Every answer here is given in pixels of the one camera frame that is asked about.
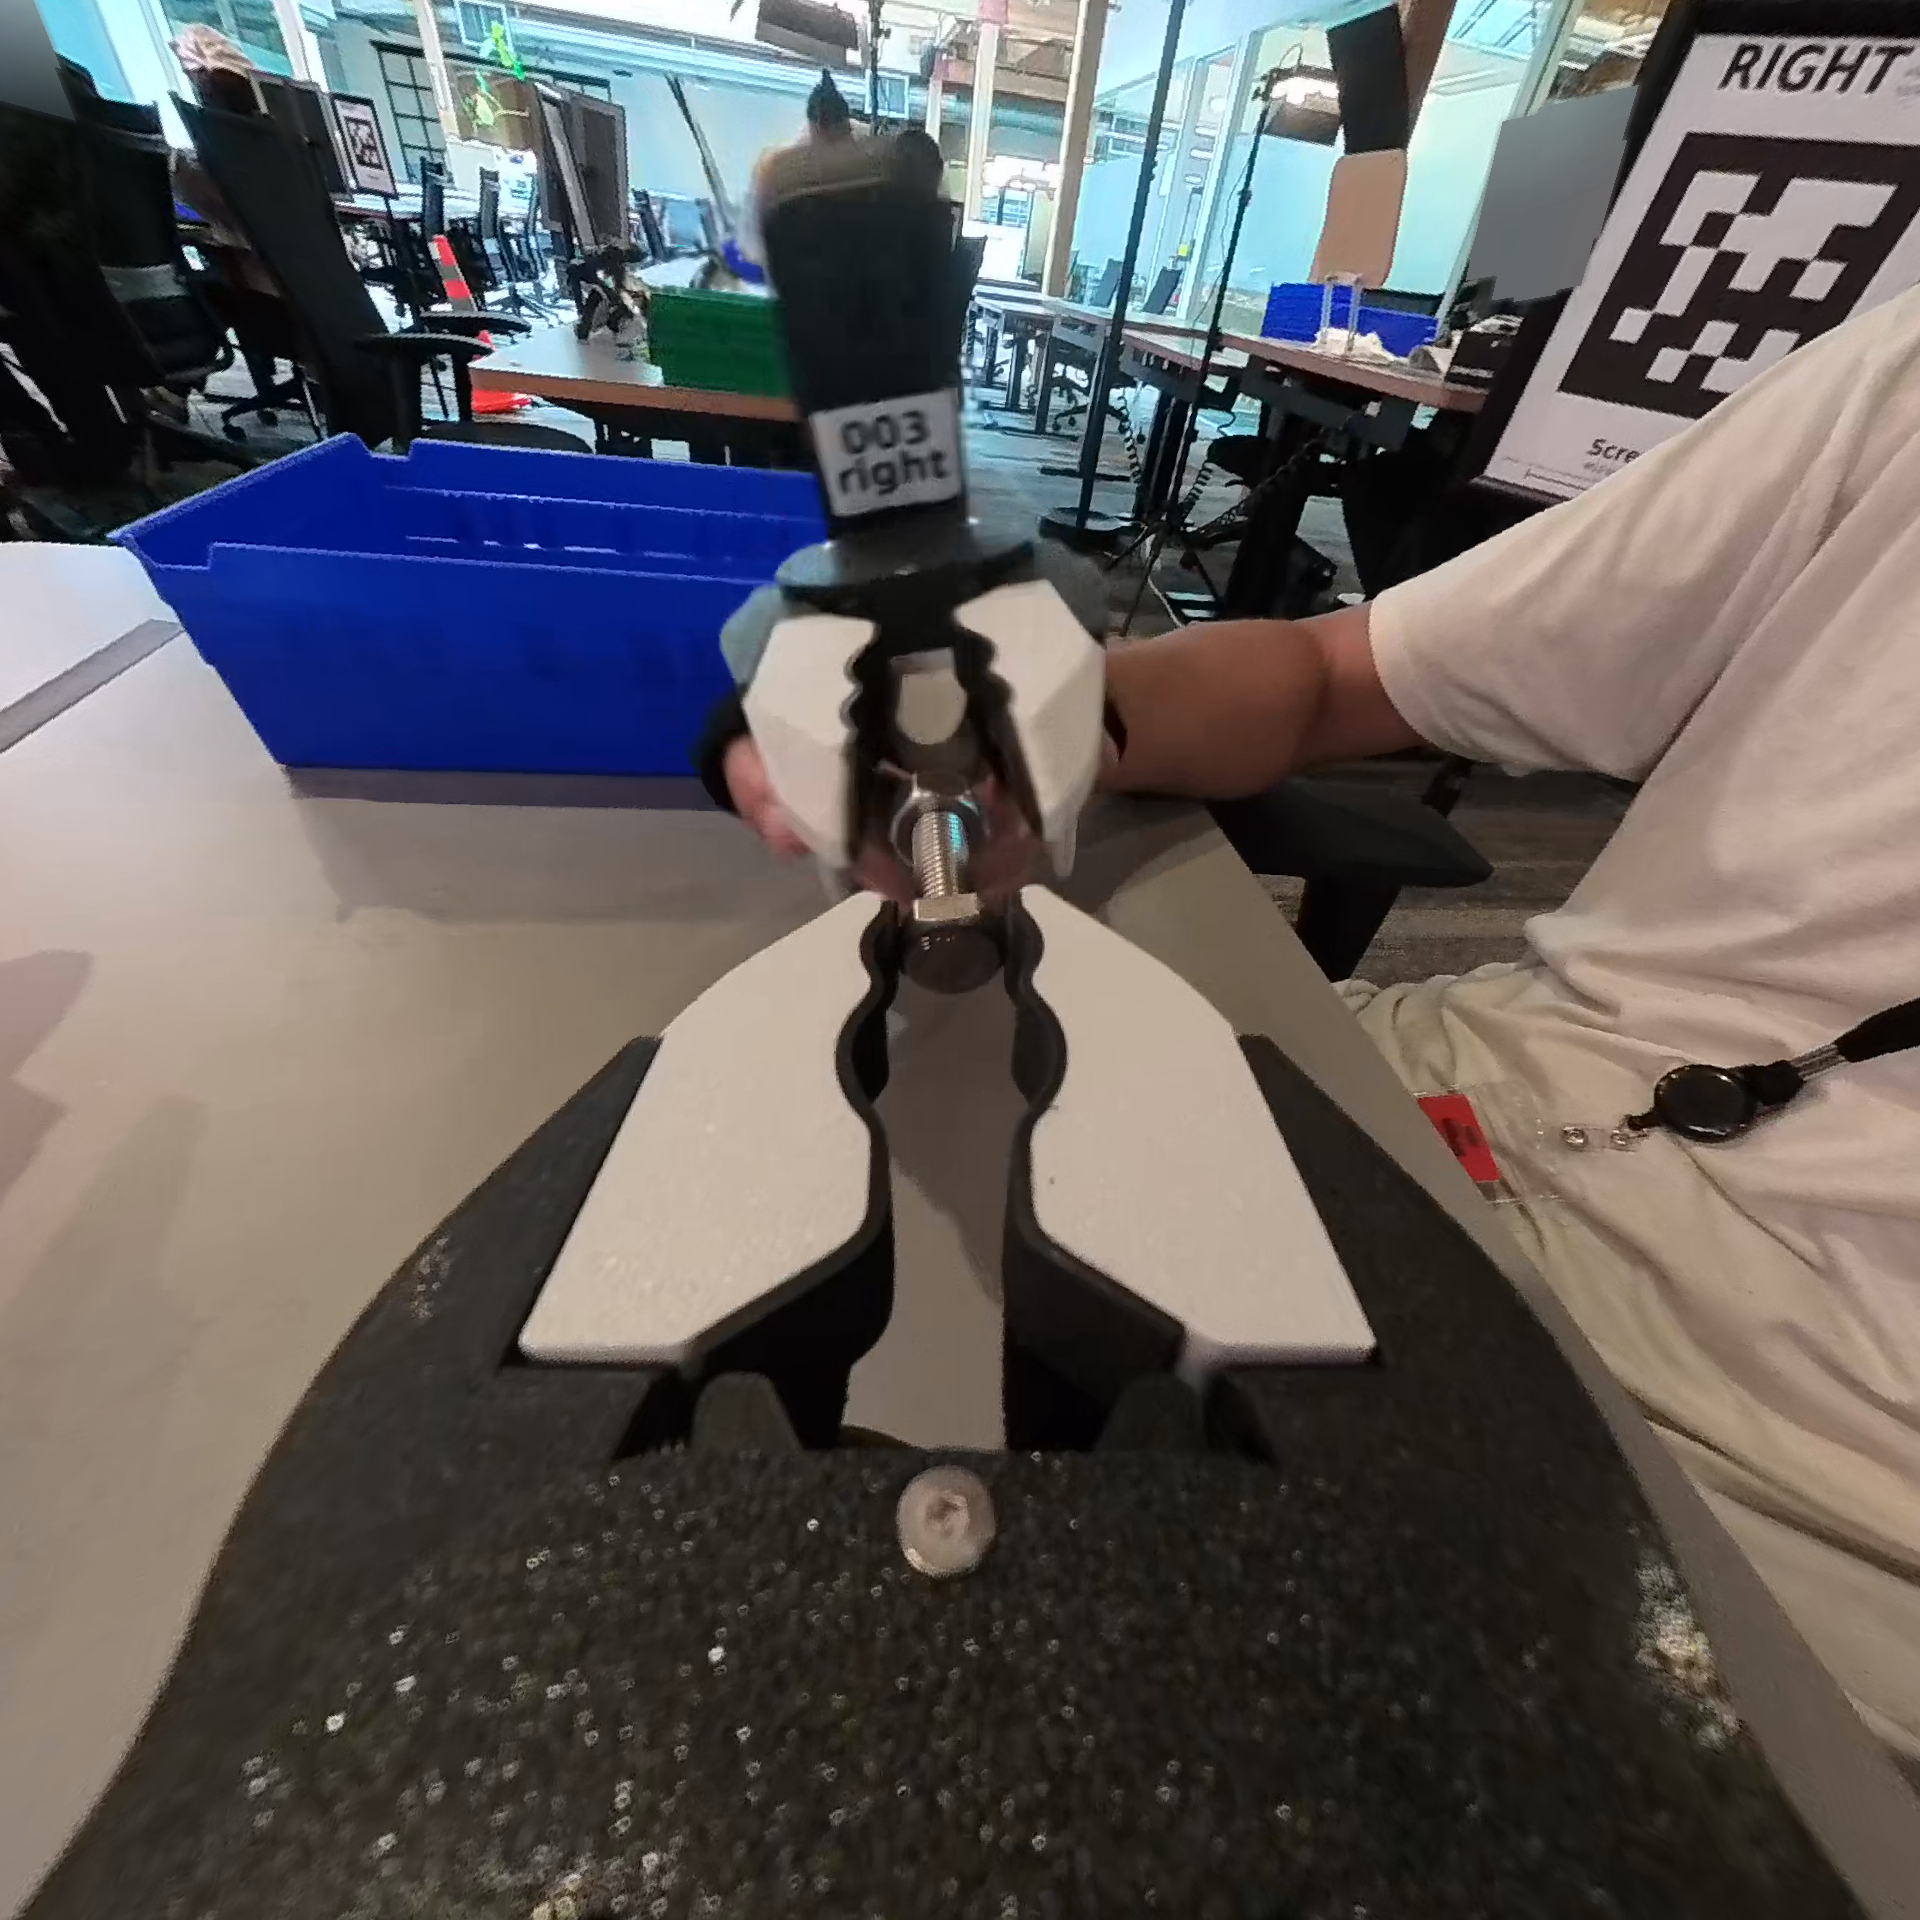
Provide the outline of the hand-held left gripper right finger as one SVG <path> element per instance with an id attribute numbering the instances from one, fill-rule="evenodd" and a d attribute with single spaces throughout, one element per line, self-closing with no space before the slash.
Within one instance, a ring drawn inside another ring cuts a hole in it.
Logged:
<path id="1" fill-rule="evenodd" d="M 1014 1129 L 1001 1385 L 1014 1449 L 1090 1449 L 1170 1382 L 1376 1361 L 1267 1098 L 1281 1057 L 1171 967 L 1024 886 L 1005 921 Z"/>

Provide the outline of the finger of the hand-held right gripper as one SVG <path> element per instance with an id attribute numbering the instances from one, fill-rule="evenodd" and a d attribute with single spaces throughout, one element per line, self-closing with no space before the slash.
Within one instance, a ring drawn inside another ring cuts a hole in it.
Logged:
<path id="1" fill-rule="evenodd" d="M 779 803 L 808 850 L 833 869 L 881 843 L 855 809 L 856 659 L 873 620 L 818 609 L 743 609 L 739 645 L 757 659 L 739 685 L 744 734 L 758 745 Z"/>
<path id="2" fill-rule="evenodd" d="M 991 779 L 1061 878 L 1106 751 L 1106 650 L 1048 579 L 1005 582 L 960 606 L 983 650 L 973 694 Z"/>

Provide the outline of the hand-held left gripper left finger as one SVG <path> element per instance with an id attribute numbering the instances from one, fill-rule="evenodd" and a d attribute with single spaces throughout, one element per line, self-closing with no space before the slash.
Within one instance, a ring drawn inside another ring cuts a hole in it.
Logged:
<path id="1" fill-rule="evenodd" d="M 520 1361 L 773 1385 L 835 1445 L 895 1302 L 877 1098 L 895 913 L 850 897 L 671 1019 L 517 1334 Z"/>

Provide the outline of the steel hex bolt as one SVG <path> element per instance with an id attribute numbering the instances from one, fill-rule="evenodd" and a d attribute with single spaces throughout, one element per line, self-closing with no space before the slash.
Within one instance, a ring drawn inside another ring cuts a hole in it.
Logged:
<path id="1" fill-rule="evenodd" d="M 902 971 L 927 993 L 976 993 L 1003 967 L 1003 908 L 977 891 L 973 850 L 976 813 L 957 801 L 919 807 L 904 827 Z"/>

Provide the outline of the blue plastic bin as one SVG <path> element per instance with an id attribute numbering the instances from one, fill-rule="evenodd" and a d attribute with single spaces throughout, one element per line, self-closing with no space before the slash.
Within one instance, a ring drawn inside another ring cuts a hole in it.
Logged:
<path id="1" fill-rule="evenodd" d="M 683 778 L 807 471 L 325 439 L 112 532 L 281 765 Z"/>
<path id="2" fill-rule="evenodd" d="M 1376 341 L 1392 356 L 1409 356 L 1437 333 L 1437 294 L 1405 294 L 1386 289 L 1345 286 L 1329 291 L 1314 282 L 1275 282 L 1266 292 L 1259 337 L 1288 346 L 1317 346 L 1322 337 L 1334 343 L 1353 333 L 1357 343 Z"/>

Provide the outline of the person's right forearm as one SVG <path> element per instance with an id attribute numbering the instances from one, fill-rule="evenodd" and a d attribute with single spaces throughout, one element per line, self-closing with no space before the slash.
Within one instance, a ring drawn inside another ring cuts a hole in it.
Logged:
<path id="1" fill-rule="evenodd" d="M 1376 667 L 1371 611 L 1218 620 L 1115 642 L 1096 788 L 1247 801 L 1286 778 L 1423 750 Z"/>

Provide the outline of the person's right hand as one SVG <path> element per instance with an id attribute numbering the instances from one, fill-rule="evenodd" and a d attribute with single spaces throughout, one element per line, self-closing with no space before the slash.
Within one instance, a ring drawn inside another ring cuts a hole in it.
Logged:
<path id="1" fill-rule="evenodd" d="M 911 901 L 911 873 L 897 865 L 897 857 L 883 843 L 866 843 L 848 869 L 833 869 L 808 850 L 765 775 L 751 734 L 729 741 L 722 755 L 722 778 L 734 813 L 773 854 L 786 862 L 807 862 L 840 893 L 864 891 L 895 903 Z"/>

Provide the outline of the green plastic bin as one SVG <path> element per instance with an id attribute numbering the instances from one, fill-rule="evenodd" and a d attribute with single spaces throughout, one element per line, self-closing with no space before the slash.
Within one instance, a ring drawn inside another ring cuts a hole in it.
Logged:
<path id="1" fill-rule="evenodd" d="M 701 393 L 787 397 L 782 307 L 765 291 L 658 289 L 646 353 L 663 382 Z"/>

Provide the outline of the black floor lamp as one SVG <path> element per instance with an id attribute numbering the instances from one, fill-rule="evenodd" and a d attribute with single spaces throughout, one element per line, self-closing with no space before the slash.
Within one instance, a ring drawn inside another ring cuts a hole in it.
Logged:
<path id="1" fill-rule="evenodd" d="M 1135 169 L 1135 191 L 1130 217 L 1123 234 L 1123 252 L 1119 255 L 1119 275 L 1115 279 L 1112 300 L 1106 305 L 1106 329 L 1096 337 L 1093 377 L 1088 387 L 1088 409 L 1081 439 L 1081 455 L 1075 463 L 1078 492 L 1070 507 L 1055 507 L 1039 516 L 1039 531 L 1047 537 L 1062 540 L 1070 548 L 1093 554 L 1111 548 L 1121 527 L 1121 519 L 1095 507 L 1095 490 L 1099 481 L 1101 443 L 1106 437 L 1107 405 L 1112 382 L 1119 366 L 1121 326 L 1129 318 L 1129 301 L 1134 291 L 1134 275 L 1142 239 L 1144 212 L 1153 174 L 1158 169 L 1161 127 L 1166 119 L 1166 102 L 1171 69 L 1178 55 L 1178 37 L 1183 29 L 1186 3 L 1167 3 L 1166 33 L 1158 52 L 1158 69 L 1153 91 L 1142 125 L 1141 157 Z"/>

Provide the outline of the red clip tag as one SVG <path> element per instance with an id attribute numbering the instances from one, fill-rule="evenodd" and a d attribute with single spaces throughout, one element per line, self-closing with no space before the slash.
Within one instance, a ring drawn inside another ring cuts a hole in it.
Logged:
<path id="1" fill-rule="evenodd" d="M 1451 1091 L 1421 1093 L 1414 1098 L 1417 1107 L 1429 1117 L 1429 1125 L 1442 1138 L 1451 1159 L 1474 1182 L 1477 1190 L 1490 1202 L 1509 1195 L 1494 1143 L 1487 1137 L 1471 1098 Z"/>

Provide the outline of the wooden desk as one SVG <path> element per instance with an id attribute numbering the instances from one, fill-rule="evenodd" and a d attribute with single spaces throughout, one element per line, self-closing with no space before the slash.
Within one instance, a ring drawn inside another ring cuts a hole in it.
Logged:
<path id="1" fill-rule="evenodd" d="M 513 339 L 503 323 L 488 332 L 493 350 L 471 363 L 471 388 L 579 417 L 600 453 L 658 460 L 663 449 L 680 446 L 695 463 L 811 467 L 808 437 L 787 397 L 675 387 L 606 332 L 587 341 L 559 323 Z"/>
<path id="2" fill-rule="evenodd" d="M 984 422 L 1065 450 L 1103 329 L 1103 308 L 976 292 L 963 356 Z M 1479 407 L 1477 388 L 1376 353 L 1129 319 L 1095 485 L 1121 527 L 1082 555 L 1177 622 L 1318 611 L 1357 582 L 1321 521 L 1359 468 Z"/>

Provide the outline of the black monitor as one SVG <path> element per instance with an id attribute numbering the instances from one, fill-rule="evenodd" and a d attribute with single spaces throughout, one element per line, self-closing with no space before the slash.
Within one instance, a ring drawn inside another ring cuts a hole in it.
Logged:
<path id="1" fill-rule="evenodd" d="M 630 166 L 623 109 L 574 87 L 533 84 L 543 223 L 568 255 L 625 246 Z"/>

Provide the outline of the black office chair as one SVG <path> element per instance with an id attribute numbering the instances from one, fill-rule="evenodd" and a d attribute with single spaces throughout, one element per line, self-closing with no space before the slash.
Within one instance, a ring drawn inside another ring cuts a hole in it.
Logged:
<path id="1" fill-rule="evenodd" d="M 160 115 L 55 59 L 62 107 L 1 109 L 3 453 L 41 490 L 149 483 L 175 462 L 243 471 L 185 405 L 233 350 L 177 236 Z"/>
<path id="2" fill-rule="evenodd" d="M 371 450 L 417 439 L 587 453 L 557 428 L 472 417 L 472 363 L 527 325 L 449 308 L 433 326 L 387 326 L 353 270 L 311 157 L 265 115 L 177 102 L 237 231 L 290 308 L 294 363 L 320 399 L 322 437 Z"/>

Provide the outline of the person in white shirt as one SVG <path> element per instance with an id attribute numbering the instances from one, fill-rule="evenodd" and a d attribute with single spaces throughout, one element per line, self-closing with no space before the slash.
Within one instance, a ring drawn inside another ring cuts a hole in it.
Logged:
<path id="1" fill-rule="evenodd" d="M 1915 292 L 1369 630 L 1430 745 L 1639 790 L 1522 961 L 1343 997 L 1405 1089 L 1471 1095 L 1530 1189 L 1526 1257 L 1915 1757 L 1915 1049 L 1733 1143 L 1614 1143 L 1670 1067 L 1794 1058 L 1915 997 Z"/>

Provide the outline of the framed marker sign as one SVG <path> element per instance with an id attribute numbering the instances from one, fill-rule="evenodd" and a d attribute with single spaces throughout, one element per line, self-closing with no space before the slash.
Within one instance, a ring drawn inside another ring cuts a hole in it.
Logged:
<path id="1" fill-rule="evenodd" d="M 1915 4 L 1688 4 L 1479 485 L 1546 506 L 1917 276 Z"/>

